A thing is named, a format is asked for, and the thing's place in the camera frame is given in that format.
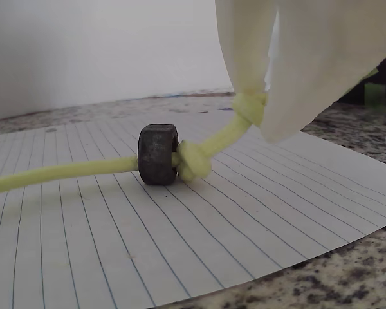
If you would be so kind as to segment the gripper white right finger green strip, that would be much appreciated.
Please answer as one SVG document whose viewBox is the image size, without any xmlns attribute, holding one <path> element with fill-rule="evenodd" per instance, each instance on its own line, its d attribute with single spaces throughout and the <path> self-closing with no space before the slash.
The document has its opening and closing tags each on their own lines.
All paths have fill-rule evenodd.
<svg viewBox="0 0 386 309">
<path fill-rule="evenodd" d="M 386 58 L 386 1 L 277 1 L 261 133 L 303 129 Z"/>
</svg>

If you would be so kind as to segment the gripper white left finger green strip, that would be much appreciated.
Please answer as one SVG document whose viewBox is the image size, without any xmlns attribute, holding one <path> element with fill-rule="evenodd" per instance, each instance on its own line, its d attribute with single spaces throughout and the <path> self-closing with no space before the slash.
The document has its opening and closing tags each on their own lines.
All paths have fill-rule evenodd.
<svg viewBox="0 0 386 309">
<path fill-rule="evenodd" d="M 234 91 L 264 92 L 276 2 L 220 0 L 215 6 L 219 43 Z"/>
</svg>

